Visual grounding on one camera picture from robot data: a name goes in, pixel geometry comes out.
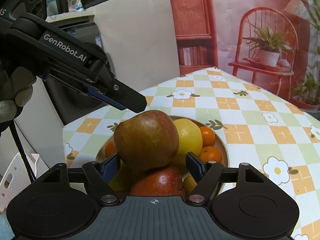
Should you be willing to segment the gloved left hand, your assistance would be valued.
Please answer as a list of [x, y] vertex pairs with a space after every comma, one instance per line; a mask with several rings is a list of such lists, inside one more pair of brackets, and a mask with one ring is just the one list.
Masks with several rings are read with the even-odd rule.
[[8, 74], [1, 66], [1, 132], [8, 128], [9, 122], [18, 117], [29, 102], [35, 82], [36, 77], [23, 67]]

